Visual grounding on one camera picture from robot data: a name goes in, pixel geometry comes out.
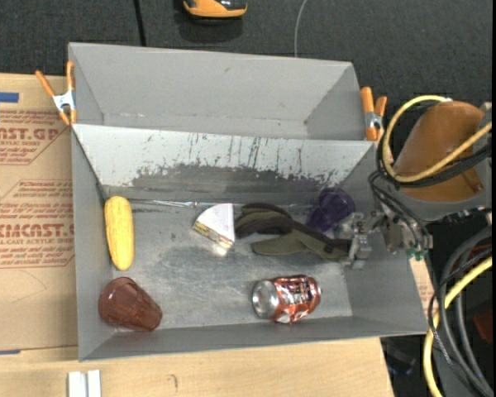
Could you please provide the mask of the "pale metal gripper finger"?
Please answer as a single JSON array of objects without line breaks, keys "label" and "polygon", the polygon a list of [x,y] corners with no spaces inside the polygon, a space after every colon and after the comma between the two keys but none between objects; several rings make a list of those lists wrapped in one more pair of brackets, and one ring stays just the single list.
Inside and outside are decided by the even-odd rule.
[{"label": "pale metal gripper finger", "polygon": [[372,246],[368,237],[353,237],[346,257],[341,260],[344,267],[353,270],[361,270],[372,252]]},{"label": "pale metal gripper finger", "polygon": [[335,225],[335,238],[352,239],[354,235],[364,231],[366,216],[360,212],[353,212]]}]

